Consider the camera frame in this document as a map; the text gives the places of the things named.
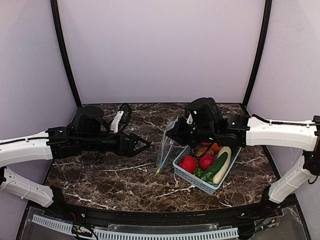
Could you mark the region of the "green leafy vegetable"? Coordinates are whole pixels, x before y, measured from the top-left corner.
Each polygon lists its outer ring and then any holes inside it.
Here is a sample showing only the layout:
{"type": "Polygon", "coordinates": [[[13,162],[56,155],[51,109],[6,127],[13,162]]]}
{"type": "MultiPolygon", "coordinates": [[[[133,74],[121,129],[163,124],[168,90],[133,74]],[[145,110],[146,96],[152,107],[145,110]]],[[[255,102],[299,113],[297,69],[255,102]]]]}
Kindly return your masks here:
{"type": "Polygon", "coordinates": [[[240,147],[233,147],[231,149],[231,156],[232,157],[235,156],[239,152],[240,149],[241,149],[240,147]]]}

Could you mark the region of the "red tomato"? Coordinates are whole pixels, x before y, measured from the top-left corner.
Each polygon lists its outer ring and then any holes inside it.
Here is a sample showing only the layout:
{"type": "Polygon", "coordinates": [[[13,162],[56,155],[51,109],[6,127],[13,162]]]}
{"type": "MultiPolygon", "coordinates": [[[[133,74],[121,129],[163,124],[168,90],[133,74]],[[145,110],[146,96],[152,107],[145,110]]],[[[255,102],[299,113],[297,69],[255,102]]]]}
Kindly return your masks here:
{"type": "Polygon", "coordinates": [[[193,173],[197,168],[197,161],[191,155],[186,155],[178,166],[189,173],[193,173]]]}

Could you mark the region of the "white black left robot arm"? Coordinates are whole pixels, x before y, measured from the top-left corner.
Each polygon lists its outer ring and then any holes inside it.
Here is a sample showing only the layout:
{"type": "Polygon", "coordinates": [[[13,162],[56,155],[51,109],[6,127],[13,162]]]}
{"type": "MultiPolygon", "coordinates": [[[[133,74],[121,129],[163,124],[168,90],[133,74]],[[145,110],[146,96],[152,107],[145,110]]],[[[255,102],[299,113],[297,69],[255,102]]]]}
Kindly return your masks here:
{"type": "Polygon", "coordinates": [[[132,109],[124,103],[113,120],[104,119],[104,111],[93,105],[76,110],[67,126],[53,127],[40,133],[0,142],[0,189],[37,203],[45,208],[65,204],[59,188],[41,185],[12,171],[9,165],[35,160],[58,160],[76,157],[82,152],[111,152],[134,157],[150,147],[150,142],[124,130],[132,109]]]}

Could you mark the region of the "clear zip top bag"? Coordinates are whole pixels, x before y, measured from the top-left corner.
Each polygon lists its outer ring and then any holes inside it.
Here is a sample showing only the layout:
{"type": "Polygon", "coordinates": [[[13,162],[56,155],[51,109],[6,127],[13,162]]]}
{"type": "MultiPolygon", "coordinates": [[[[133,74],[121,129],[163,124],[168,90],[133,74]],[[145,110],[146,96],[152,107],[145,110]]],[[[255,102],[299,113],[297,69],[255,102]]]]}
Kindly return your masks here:
{"type": "Polygon", "coordinates": [[[175,126],[175,123],[177,121],[178,121],[178,117],[175,120],[170,121],[166,125],[165,130],[163,132],[162,140],[159,145],[157,159],[156,159],[156,166],[157,166],[156,175],[158,175],[161,172],[162,168],[164,167],[167,160],[169,159],[169,156],[173,149],[174,140],[172,140],[167,136],[167,132],[175,126]]]}

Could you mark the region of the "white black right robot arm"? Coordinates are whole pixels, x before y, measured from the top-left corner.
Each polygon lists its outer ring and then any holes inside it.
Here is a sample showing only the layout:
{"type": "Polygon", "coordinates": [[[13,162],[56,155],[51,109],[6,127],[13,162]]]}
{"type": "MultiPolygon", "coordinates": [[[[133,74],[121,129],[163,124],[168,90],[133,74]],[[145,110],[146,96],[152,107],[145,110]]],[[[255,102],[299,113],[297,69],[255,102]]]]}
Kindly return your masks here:
{"type": "Polygon", "coordinates": [[[320,175],[320,117],[312,120],[281,121],[256,114],[224,118],[215,100],[198,98],[189,103],[186,116],[178,117],[166,135],[181,145],[202,143],[222,147],[276,146],[302,150],[296,164],[266,188],[267,201],[282,203],[305,182],[320,175]]]}

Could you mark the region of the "white radish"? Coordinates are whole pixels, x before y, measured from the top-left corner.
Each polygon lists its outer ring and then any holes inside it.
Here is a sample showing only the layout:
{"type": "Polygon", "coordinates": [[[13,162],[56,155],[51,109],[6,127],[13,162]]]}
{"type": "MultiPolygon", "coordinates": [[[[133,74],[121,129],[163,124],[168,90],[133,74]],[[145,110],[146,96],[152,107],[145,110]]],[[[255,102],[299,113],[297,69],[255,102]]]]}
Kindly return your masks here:
{"type": "Polygon", "coordinates": [[[214,185],[218,185],[225,176],[231,162],[231,155],[232,150],[228,146],[222,147],[219,151],[215,162],[217,164],[217,173],[212,179],[214,185]]]}

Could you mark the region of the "orange fruit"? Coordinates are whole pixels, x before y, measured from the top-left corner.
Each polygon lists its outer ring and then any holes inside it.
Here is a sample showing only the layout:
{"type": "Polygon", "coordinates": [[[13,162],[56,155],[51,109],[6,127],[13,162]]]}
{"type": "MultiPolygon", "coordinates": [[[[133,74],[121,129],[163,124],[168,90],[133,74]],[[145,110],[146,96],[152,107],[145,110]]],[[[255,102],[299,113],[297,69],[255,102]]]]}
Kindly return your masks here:
{"type": "Polygon", "coordinates": [[[215,152],[218,153],[221,150],[222,146],[219,146],[217,143],[214,143],[211,147],[211,149],[215,152]]]}

